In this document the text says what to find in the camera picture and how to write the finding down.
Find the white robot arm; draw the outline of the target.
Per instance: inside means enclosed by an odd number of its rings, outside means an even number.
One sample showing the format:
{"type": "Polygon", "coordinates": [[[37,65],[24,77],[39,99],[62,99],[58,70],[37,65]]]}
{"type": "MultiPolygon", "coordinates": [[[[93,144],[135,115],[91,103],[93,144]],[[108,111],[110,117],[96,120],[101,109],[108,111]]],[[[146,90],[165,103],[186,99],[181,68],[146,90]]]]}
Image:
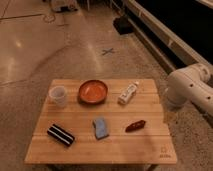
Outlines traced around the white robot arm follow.
{"type": "Polygon", "coordinates": [[[167,77],[165,101],[170,109],[182,108],[191,101],[213,117],[213,88],[207,84],[211,74],[201,63],[171,72],[167,77]]]}

